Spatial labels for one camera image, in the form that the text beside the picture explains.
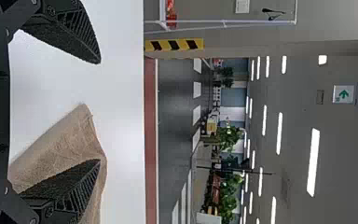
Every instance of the gray floor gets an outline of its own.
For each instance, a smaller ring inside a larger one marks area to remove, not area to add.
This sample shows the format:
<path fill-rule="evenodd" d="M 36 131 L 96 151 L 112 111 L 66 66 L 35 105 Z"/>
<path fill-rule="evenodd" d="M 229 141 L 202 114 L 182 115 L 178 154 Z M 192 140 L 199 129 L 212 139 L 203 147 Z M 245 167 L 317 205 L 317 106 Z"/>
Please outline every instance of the gray floor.
<path fill-rule="evenodd" d="M 172 223 L 172 210 L 181 201 L 181 190 L 191 167 L 193 109 L 201 115 L 212 108 L 212 72 L 202 63 L 202 74 L 193 60 L 158 61 L 158 182 L 159 223 Z M 193 99 L 193 82 L 202 83 L 201 97 Z"/>
<path fill-rule="evenodd" d="M 276 172 L 265 176 L 263 195 L 254 192 L 254 212 L 247 224 L 269 223 L 272 196 L 277 198 L 277 224 L 358 223 L 358 104 L 332 105 L 333 85 L 358 83 L 358 57 L 289 57 L 281 75 L 281 58 L 271 57 L 270 75 L 251 82 L 254 114 L 248 129 L 256 170 Z M 316 91 L 324 90 L 324 104 L 316 105 Z M 261 135 L 263 105 L 268 106 L 267 134 Z M 283 112 L 282 152 L 275 153 L 278 113 Z M 311 129 L 321 132 L 316 190 L 307 193 Z"/>

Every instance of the potted plant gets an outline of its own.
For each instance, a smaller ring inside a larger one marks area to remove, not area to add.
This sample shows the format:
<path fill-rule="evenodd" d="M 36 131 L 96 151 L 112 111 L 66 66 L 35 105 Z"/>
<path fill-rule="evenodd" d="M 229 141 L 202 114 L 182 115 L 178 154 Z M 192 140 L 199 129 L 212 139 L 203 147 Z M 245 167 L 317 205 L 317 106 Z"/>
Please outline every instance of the potted plant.
<path fill-rule="evenodd" d="M 232 210 L 237 208 L 235 192 L 242 183 L 240 175 L 230 175 L 226 181 L 220 185 L 219 215 L 222 217 L 223 224 L 229 224 L 234 219 Z"/>
<path fill-rule="evenodd" d="M 218 127 L 216 139 L 220 143 L 220 151 L 227 150 L 228 153 L 231 153 L 234 149 L 234 145 L 237 144 L 241 136 L 241 129 L 235 126 L 228 126 L 226 128 Z"/>
<path fill-rule="evenodd" d="M 225 88 L 231 88 L 234 84 L 234 71 L 232 67 L 223 67 L 217 69 L 217 74 L 221 75 L 221 82 Z"/>

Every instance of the rectangular light panel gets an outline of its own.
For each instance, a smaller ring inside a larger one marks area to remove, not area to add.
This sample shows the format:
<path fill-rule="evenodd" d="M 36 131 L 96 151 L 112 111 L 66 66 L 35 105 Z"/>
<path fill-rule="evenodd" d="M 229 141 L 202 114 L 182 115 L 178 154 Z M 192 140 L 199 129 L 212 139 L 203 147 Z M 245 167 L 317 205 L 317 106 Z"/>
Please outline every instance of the rectangular light panel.
<path fill-rule="evenodd" d="M 266 128 L 267 128 L 267 106 L 264 105 L 264 111 L 263 111 L 263 128 L 261 130 L 261 134 L 263 136 L 266 136 Z"/>
<path fill-rule="evenodd" d="M 263 167 L 260 167 L 260 174 L 258 177 L 258 197 L 263 193 Z"/>
<path fill-rule="evenodd" d="M 277 154 L 281 154 L 283 113 L 278 115 Z"/>
<path fill-rule="evenodd" d="M 243 205 L 243 196 L 244 196 L 245 192 L 244 190 L 241 190 L 241 205 Z"/>
<path fill-rule="evenodd" d="M 315 196 L 316 170 L 318 166 L 319 140 L 321 133 L 319 130 L 312 129 L 310 141 L 310 167 L 308 170 L 307 192 L 311 197 Z"/>
<path fill-rule="evenodd" d="M 243 147 L 246 148 L 247 143 L 248 143 L 248 141 L 247 141 L 247 139 L 248 139 L 248 133 L 246 132 L 246 130 L 243 131 L 243 135 L 244 135 L 244 137 L 243 137 Z"/>
<path fill-rule="evenodd" d="M 248 192 L 248 189 L 249 189 L 249 175 L 246 174 L 245 175 L 245 193 Z"/>
<path fill-rule="evenodd" d="M 260 57 L 257 57 L 257 80 L 260 79 Z"/>
<path fill-rule="evenodd" d="M 252 118 L 252 114 L 253 114 L 253 99 L 251 98 L 251 101 L 249 102 L 249 119 Z"/>
<path fill-rule="evenodd" d="M 269 56 L 266 58 L 266 77 L 269 77 Z"/>
<path fill-rule="evenodd" d="M 182 188 L 182 197 L 181 197 L 181 223 L 186 224 L 186 183 Z"/>
<path fill-rule="evenodd" d="M 255 168 L 255 151 L 253 150 L 253 153 L 252 153 L 252 169 Z"/>
<path fill-rule="evenodd" d="M 252 214 L 253 210 L 253 193 L 251 192 L 250 199 L 249 199 L 249 215 Z"/>
<path fill-rule="evenodd" d="M 319 55 L 318 64 L 323 65 L 327 63 L 327 55 Z"/>
<path fill-rule="evenodd" d="M 246 114 L 249 112 L 249 96 L 246 96 Z"/>
<path fill-rule="evenodd" d="M 247 213 L 248 211 L 246 211 L 246 206 L 244 206 L 243 207 L 243 216 L 242 216 L 242 218 L 243 218 L 243 224 L 246 224 L 246 213 Z"/>
<path fill-rule="evenodd" d="M 246 158 L 250 159 L 251 158 L 251 139 L 248 138 L 248 148 L 247 148 L 247 152 L 246 152 Z"/>
<path fill-rule="evenodd" d="M 255 60 L 252 60 L 252 68 L 251 68 L 251 81 L 255 79 Z"/>
<path fill-rule="evenodd" d="M 277 199 L 275 197 L 272 197 L 271 224 L 275 224 L 276 214 L 277 214 Z"/>
<path fill-rule="evenodd" d="M 287 56 L 282 56 L 282 74 L 286 74 Z"/>

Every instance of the black mechanical arm part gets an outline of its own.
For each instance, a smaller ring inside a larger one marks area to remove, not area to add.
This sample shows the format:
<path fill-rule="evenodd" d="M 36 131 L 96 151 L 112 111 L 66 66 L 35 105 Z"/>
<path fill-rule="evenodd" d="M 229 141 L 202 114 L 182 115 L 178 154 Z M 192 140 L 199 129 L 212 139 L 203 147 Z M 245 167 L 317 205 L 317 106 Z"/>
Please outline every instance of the black mechanical arm part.
<path fill-rule="evenodd" d="M 75 224 L 89 202 L 99 161 L 79 164 L 20 195 L 7 180 L 10 141 L 7 45 L 19 29 L 89 63 L 100 63 L 101 53 L 89 17 L 78 0 L 0 0 L 0 224 Z M 62 183 L 67 188 L 59 191 L 57 186 L 62 187 Z M 49 194 L 36 193 L 54 188 Z"/>

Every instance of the white wall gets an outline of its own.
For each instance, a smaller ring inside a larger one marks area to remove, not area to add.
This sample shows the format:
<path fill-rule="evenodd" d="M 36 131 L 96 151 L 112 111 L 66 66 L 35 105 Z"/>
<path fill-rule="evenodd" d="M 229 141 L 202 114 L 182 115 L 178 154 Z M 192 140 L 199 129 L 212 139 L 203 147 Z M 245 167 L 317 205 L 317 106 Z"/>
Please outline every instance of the white wall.
<path fill-rule="evenodd" d="M 252 13 L 247 19 L 267 19 L 260 11 L 262 7 L 277 9 L 293 8 L 292 0 L 283 1 L 255 1 L 251 0 Z M 178 15 L 186 17 L 184 11 Z M 175 32 L 166 35 L 147 35 L 146 38 L 168 37 L 204 37 L 206 50 L 199 52 L 169 53 L 173 57 L 244 57 L 265 55 L 274 51 L 286 49 L 287 44 L 296 43 L 290 48 L 297 49 L 308 41 L 348 41 L 358 40 L 358 1 L 352 0 L 298 0 L 298 24 L 282 27 L 255 27 L 238 29 L 220 29 L 192 32 Z M 358 52 L 358 47 L 349 44 L 321 44 L 317 50 L 329 52 Z M 298 53 L 315 52 L 315 48 L 302 48 Z"/>
<path fill-rule="evenodd" d="M 145 223 L 143 2 L 82 2 L 100 44 L 102 64 L 80 61 L 21 31 L 9 45 L 10 158 L 21 154 L 79 103 L 86 103 L 94 115 L 98 138 L 108 159 L 101 223 L 142 224 Z"/>
<path fill-rule="evenodd" d="M 220 107 L 220 121 L 245 121 L 245 107 Z"/>

